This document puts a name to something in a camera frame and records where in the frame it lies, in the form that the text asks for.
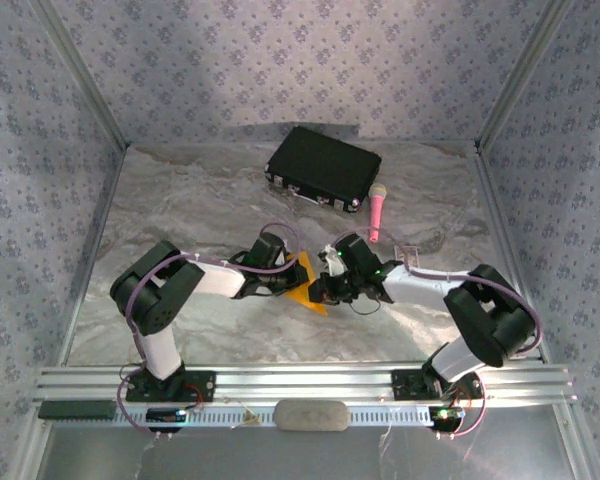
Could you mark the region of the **circuit board with led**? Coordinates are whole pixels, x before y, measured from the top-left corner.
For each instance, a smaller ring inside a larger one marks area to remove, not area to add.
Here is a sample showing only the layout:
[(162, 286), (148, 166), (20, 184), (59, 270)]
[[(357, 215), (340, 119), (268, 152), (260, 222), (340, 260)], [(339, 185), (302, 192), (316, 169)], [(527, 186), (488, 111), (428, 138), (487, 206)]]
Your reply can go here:
[(152, 407), (146, 411), (145, 421), (149, 423), (183, 423), (188, 412), (184, 408)]
[(465, 410), (461, 407), (430, 407), (429, 414), (435, 427), (454, 430), (463, 422)]

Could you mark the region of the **aluminium corner post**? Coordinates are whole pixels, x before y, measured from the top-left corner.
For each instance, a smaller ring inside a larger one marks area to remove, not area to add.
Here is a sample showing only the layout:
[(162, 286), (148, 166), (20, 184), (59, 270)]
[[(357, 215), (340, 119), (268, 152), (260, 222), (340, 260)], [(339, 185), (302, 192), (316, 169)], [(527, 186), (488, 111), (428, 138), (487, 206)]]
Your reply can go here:
[(124, 152), (127, 148), (124, 134), (51, 0), (28, 1), (70, 71), (88, 108), (107, 137)]
[(480, 155), (492, 148), (573, 2), (547, 0), (476, 139)]

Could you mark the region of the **aluminium table edge rail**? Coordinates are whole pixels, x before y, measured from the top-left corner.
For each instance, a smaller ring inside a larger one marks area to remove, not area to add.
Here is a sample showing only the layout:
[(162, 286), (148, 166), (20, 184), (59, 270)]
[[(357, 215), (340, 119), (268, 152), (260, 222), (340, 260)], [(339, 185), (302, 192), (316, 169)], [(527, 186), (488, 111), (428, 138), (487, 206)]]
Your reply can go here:
[[(480, 152), (476, 153), (473, 163), (472, 174), (475, 176), (480, 202), (488, 213), (493, 243), (506, 277), (517, 292), (533, 305), (534, 300), (524, 279), (516, 244), (504, 214), (498, 188), (489, 171), (489, 164)], [(600, 480), (600, 456), (579, 400), (578, 395), (573, 395), (569, 401), (562, 400), (552, 404), (552, 417), (573, 479)]]
[[(59, 353), (50, 365), (45, 365), (36, 371), (36, 380), (39, 380), (49, 368), (65, 369), (67, 367), (75, 338), (77, 316), (93, 272), (96, 254), (122, 170), (126, 150), (127, 146), (123, 146), (121, 152), (115, 157), (114, 170), (107, 176), (101, 199), (96, 206), (93, 216), (94, 226), (86, 237), (85, 246), (80, 257), (81, 264), (77, 269), (76, 285), (72, 288), (69, 306), (63, 311), (63, 317), (68, 323), (61, 336), (62, 343)], [(39, 409), (40, 405), (38, 401), (35, 401), (31, 410), (27, 413), (22, 432), (16, 444), (17, 449), (13, 454), (13, 465), (9, 467), (6, 480), (36, 480), (38, 477), (54, 426), (52, 421), (38, 418)]]

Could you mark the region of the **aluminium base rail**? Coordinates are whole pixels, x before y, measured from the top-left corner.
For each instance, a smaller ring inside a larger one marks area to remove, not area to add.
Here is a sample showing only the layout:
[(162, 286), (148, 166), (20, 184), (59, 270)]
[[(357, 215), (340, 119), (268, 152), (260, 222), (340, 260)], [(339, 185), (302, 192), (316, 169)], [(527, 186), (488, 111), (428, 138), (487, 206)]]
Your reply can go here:
[[(414, 364), (327, 363), (201, 366), (192, 371), (216, 373), (212, 402), (253, 405), (283, 399), (326, 399), (367, 404), (394, 399), (391, 372), (421, 369)], [(542, 362), (516, 362), (478, 372), (487, 404), (514, 408), (569, 401), (576, 395), (568, 368)], [(113, 400), (120, 384), (114, 367), (47, 369), (37, 380), (36, 401)]]

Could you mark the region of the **grey oval pad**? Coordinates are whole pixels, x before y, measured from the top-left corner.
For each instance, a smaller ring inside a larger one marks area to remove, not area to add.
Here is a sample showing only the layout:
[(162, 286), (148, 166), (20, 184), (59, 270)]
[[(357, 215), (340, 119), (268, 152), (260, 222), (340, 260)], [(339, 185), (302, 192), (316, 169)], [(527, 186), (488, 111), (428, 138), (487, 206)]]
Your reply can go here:
[(291, 432), (342, 432), (350, 424), (346, 404), (334, 400), (286, 399), (274, 408), (274, 424)]

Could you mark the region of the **orange paper sheet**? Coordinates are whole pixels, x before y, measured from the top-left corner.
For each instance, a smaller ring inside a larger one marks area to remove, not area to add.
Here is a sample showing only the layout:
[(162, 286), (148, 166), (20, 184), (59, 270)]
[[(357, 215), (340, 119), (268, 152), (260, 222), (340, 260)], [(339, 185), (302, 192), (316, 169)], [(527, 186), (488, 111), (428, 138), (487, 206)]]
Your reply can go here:
[[(298, 263), (301, 263), (303, 265), (311, 265), (311, 261), (310, 261), (309, 255), (307, 254), (306, 251), (300, 251), (298, 253)], [(315, 280), (316, 280), (316, 275), (314, 273), (314, 279), (313, 280), (309, 280), (310, 281), (310, 285)], [(312, 310), (312, 311), (320, 314), (320, 315), (323, 315), (323, 316), (327, 316), (328, 315), (327, 310), (326, 310), (326, 308), (323, 305), (312, 303), (309, 300), (308, 294), (307, 295), (288, 295), (287, 292), (286, 292), (284, 294), (284, 296), (287, 297), (288, 299), (293, 300), (296, 303), (302, 305), (303, 307), (306, 307), (306, 308), (308, 308), (308, 309), (310, 309), (310, 310)]]

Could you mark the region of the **pink toy microphone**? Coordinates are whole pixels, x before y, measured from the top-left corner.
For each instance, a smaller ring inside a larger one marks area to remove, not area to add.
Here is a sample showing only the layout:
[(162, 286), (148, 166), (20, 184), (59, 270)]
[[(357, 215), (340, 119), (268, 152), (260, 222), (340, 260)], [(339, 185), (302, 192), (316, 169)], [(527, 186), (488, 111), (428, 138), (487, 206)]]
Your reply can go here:
[(369, 241), (377, 243), (380, 235), (381, 219), (387, 189), (383, 184), (374, 183), (369, 189), (370, 230)]

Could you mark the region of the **left circuit board with LED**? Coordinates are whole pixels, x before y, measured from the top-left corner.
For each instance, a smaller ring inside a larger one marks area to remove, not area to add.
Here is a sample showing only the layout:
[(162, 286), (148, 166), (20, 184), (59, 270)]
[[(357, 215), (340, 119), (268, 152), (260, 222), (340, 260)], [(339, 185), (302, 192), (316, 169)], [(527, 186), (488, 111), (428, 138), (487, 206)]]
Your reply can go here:
[(146, 411), (145, 421), (149, 423), (183, 423), (188, 412), (184, 408), (152, 407)]

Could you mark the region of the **black flat bar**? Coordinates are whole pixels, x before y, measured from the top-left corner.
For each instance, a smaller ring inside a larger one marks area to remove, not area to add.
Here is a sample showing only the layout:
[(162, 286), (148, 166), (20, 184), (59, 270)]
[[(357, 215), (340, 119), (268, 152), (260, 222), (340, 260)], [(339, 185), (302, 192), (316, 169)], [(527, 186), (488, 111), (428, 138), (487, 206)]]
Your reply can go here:
[(43, 401), (38, 418), (43, 420), (111, 420), (116, 413), (112, 400)]

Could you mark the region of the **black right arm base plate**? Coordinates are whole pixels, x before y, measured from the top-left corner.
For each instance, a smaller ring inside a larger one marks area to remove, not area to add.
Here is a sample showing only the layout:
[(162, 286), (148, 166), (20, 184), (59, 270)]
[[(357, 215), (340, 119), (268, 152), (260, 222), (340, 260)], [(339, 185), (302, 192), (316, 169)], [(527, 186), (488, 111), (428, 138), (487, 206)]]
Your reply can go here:
[(391, 372), (391, 387), (396, 401), (434, 401), (456, 397), (478, 400), (484, 396), (475, 373), (464, 375), (456, 381), (447, 381), (432, 370), (399, 369)]

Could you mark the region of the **right circuit board with LED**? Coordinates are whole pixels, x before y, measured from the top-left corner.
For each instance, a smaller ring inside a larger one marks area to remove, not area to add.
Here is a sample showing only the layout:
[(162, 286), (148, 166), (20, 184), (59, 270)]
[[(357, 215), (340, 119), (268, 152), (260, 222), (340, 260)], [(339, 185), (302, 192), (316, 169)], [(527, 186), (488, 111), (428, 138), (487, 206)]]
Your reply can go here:
[(465, 410), (461, 407), (430, 407), (429, 414), (435, 427), (454, 430), (463, 422)]

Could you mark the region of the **black hard case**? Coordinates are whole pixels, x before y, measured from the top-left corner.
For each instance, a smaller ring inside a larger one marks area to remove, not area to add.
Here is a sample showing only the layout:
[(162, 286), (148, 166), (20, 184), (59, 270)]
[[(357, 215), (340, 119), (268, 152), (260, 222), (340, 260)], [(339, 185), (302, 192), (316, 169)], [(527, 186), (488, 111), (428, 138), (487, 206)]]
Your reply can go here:
[(295, 126), (264, 167), (274, 186), (348, 213), (357, 212), (381, 166), (381, 157), (305, 127)]

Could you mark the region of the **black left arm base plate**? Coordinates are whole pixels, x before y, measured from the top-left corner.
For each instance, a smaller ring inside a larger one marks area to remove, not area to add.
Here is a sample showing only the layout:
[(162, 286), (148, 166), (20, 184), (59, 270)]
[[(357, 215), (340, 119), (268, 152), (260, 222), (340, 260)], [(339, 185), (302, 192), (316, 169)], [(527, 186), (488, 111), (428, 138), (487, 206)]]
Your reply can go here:
[(189, 403), (212, 402), (215, 394), (214, 371), (179, 369), (165, 380), (159, 380), (148, 370), (131, 377), (125, 395), (127, 402)]

